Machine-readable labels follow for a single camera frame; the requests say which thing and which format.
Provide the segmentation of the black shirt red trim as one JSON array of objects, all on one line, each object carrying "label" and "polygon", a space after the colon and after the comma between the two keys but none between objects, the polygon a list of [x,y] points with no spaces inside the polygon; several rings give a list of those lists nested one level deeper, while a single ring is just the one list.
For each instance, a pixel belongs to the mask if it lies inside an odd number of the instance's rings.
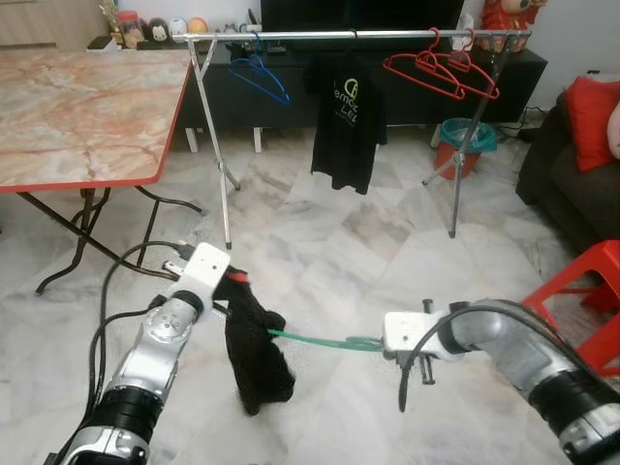
[{"label": "black shirt red trim", "polygon": [[284,316],[266,310],[252,291],[247,271],[230,266],[225,274],[243,280],[243,297],[226,313],[225,342],[236,390],[245,415],[255,417],[262,406],[288,402],[293,397],[295,376],[268,329],[284,329]]}]

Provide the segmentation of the green plastic hanger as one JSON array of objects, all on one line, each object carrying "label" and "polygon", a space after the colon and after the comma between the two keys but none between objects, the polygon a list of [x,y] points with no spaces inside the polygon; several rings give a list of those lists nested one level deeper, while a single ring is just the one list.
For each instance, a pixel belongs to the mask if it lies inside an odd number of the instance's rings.
[{"label": "green plastic hanger", "polygon": [[301,344],[311,344],[332,349],[358,351],[359,353],[383,353],[385,350],[384,341],[381,338],[366,336],[347,336],[345,340],[332,340],[332,338],[318,338],[304,335],[296,335],[283,331],[283,329],[268,329],[269,335],[279,338],[292,338]]}]

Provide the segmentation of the blue plastic hanger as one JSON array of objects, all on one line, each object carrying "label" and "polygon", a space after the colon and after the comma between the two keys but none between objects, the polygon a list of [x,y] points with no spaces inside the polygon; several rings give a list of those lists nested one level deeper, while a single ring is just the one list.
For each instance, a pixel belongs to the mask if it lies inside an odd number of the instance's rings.
[{"label": "blue plastic hanger", "polygon": [[248,56],[231,59],[230,74],[242,79],[254,89],[261,90],[266,97],[273,99],[279,105],[290,106],[291,94],[285,89],[283,81],[266,67],[262,52],[263,44],[260,34],[254,32],[254,45],[251,53]]}]

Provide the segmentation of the red plastic stool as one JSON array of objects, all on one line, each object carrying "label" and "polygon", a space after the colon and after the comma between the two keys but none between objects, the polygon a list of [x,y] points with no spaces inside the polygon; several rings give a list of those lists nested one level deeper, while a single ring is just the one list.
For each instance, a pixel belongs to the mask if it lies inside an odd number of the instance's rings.
[{"label": "red plastic stool", "polygon": [[[601,275],[604,282],[594,287],[571,287],[571,282],[589,271]],[[617,358],[620,351],[620,240],[604,240],[593,245],[521,302],[540,316],[554,322],[544,303],[557,295],[581,295],[581,305],[589,307],[595,313],[611,316],[608,322],[577,346],[577,353],[599,375],[606,378],[619,376]]]}]

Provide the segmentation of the black T-shirt green print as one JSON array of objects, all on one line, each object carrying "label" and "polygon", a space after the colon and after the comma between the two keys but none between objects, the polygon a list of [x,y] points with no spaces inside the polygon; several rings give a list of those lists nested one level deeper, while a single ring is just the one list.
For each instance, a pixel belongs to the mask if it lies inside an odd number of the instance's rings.
[{"label": "black T-shirt green print", "polygon": [[388,141],[384,92],[350,53],[311,58],[304,84],[316,102],[311,171],[328,174],[332,189],[351,187],[366,195],[377,147]]}]

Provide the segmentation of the dark grey sofa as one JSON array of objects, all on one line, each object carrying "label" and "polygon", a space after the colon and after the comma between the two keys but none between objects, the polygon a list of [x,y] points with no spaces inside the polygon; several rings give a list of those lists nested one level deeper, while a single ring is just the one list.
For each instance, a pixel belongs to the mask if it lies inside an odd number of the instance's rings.
[{"label": "dark grey sofa", "polygon": [[576,163],[567,93],[557,97],[524,154],[515,193],[545,214],[577,253],[620,238],[620,165],[589,171]]}]

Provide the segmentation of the marble folding table red edge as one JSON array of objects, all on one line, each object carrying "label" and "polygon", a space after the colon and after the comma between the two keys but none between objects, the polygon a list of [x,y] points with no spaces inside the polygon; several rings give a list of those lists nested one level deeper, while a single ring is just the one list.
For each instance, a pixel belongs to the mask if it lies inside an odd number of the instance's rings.
[{"label": "marble folding table red edge", "polygon": [[177,50],[0,50],[0,194],[34,205],[76,239],[70,268],[98,240],[114,189],[152,204],[167,164],[191,63]]}]

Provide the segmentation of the dark round figurine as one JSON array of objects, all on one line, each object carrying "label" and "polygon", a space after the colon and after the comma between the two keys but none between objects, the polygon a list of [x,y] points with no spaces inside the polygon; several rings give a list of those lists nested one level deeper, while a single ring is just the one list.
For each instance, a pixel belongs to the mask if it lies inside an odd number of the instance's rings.
[{"label": "dark round figurine", "polygon": [[155,17],[147,22],[146,39],[150,43],[164,44],[171,40],[171,30],[166,19]]}]

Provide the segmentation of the red cushion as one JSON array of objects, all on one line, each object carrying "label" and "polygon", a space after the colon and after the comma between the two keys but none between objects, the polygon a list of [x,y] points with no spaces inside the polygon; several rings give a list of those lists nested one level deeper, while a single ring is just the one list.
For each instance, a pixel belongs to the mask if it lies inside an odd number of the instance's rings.
[{"label": "red cushion", "polygon": [[615,161],[608,123],[620,101],[620,80],[577,77],[567,89],[577,168],[587,172]]}]

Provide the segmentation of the red-lidded jar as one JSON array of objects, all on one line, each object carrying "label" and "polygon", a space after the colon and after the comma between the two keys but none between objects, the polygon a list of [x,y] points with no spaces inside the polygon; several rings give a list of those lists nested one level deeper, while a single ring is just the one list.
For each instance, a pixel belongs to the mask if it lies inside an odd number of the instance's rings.
[{"label": "red-lidded jar", "polygon": [[145,43],[145,21],[137,12],[119,12],[118,21],[125,48],[137,48],[141,43]]}]

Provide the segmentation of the gold ornament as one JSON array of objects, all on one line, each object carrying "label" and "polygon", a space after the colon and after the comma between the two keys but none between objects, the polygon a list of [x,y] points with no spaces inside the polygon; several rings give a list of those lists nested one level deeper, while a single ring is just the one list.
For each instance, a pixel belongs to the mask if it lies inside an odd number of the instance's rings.
[{"label": "gold ornament", "polygon": [[108,34],[111,39],[119,45],[124,46],[123,30],[121,30],[121,21],[118,18],[119,10],[115,0],[98,0],[99,9],[101,9],[102,17],[105,18],[108,26]]}]

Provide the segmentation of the black TV cabinet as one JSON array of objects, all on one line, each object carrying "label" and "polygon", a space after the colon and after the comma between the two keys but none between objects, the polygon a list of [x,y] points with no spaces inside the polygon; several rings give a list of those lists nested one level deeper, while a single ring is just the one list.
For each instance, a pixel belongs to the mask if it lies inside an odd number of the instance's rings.
[{"label": "black TV cabinet", "polygon": [[[263,54],[267,69],[282,81],[291,96],[290,105],[280,105],[247,81],[232,76],[231,55],[217,49],[204,75],[205,93],[217,132],[242,128],[311,128],[316,125],[319,99],[306,92],[304,70],[316,56],[337,56],[344,52],[341,41],[305,41],[291,45],[284,54]],[[389,125],[433,125],[449,118],[466,118],[477,111],[478,96],[452,99],[407,80],[415,73],[411,61],[397,62],[399,74],[384,68],[389,50],[366,50],[358,47],[354,57],[387,98],[386,121]],[[543,57],[531,49],[511,53],[499,76],[500,97],[488,102],[482,121],[515,121],[530,103],[533,92],[546,68]]]}]

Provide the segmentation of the black television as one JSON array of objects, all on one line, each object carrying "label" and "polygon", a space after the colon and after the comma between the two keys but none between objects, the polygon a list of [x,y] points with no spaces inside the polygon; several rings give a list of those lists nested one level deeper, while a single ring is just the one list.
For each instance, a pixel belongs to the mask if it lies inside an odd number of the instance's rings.
[{"label": "black television", "polygon": [[455,25],[464,0],[261,0],[266,31],[429,30]]}]

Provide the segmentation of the silver clothes rack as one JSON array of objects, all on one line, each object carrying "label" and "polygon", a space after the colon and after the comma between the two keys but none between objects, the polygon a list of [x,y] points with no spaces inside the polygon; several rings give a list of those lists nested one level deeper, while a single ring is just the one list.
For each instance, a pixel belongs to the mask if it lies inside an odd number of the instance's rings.
[{"label": "silver clothes rack", "polygon": [[[532,31],[530,30],[474,30],[479,37],[491,37],[500,36],[505,40],[504,48],[501,49],[499,63],[492,66],[491,76],[495,78],[496,83],[499,84],[500,75],[502,70],[508,62],[508,57],[511,54],[509,47],[514,44],[515,37],[532,37]],[[362,39],[430,39],[435,37],[434,32],[430,30],[373,30],[373,31],[297,31],[297,32],[258,32],[261,40],[264,39],[278,40],[278,41],[321,41],[321,40],[362,40]],[[469,28],[451,28],[451,30],[440,30],[440,40],[443,37],[470,37]],[[209,136],[211,137],[212,149],[214,151],[214,161],[216,161],[216,168],[220,172],[220,201],[222,207],[222,225],[223,225],[223,243],[225,243],[226,251],[233,251],[233,235],[232,235],[232,222],[230,220],[230,205],[229,194],[230,192],[242,190],[242,186],[239,185],[239,181],[236,180],[233,172],[229,168],[229,164],[222,154],[220,141],[218,141],[218,132],[214,127],[214,118],[211,111],[211,102],[209,102],[208,92],[205,89],[205,75],[208,74],[209,66],[211,66],[212,56],[214,48],[218,43],[234,43],[234,41],[252,41],[254,43],[254,32],[235,32],[235,34],[185,34],[176,36],[176,39],[185,41],[187,49],[190,53],[190,65],[192,75],[196,81],[196,85],[199,89],[199,96],[201,101],[201,108],[205,118],[205,128],[207,128]],[[208,50],[205,53],[204,59],[199,59],[198,43],[208,43]],[[472,138],[477,131],[478,125],[481,121],[482,113],[486,103],[491,99],[483,99],[477,106],[477,111],[471,119],[470,127],[468,128],[468,138]],[[453,166],[455,167],[455,173],[457,180],[455,181],[455,195],[453,198],[453,217],[451,223],[451,229],[449,229],[449,236],[455,238],[456,231],[456,214],[459,212],[460,204],[460,174],[462,169],[462,150],[457,149],[453,152]]]}]

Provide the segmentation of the beige wooden cabinet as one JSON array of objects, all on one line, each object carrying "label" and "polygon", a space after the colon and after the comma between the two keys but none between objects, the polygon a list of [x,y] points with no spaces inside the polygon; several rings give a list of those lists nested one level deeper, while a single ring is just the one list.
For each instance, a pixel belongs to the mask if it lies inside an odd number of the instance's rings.
[{"label": "beige wooden cabinet", "polygon": [[107,33],[99,0],[0,0],[0,48],[79,50]]}]

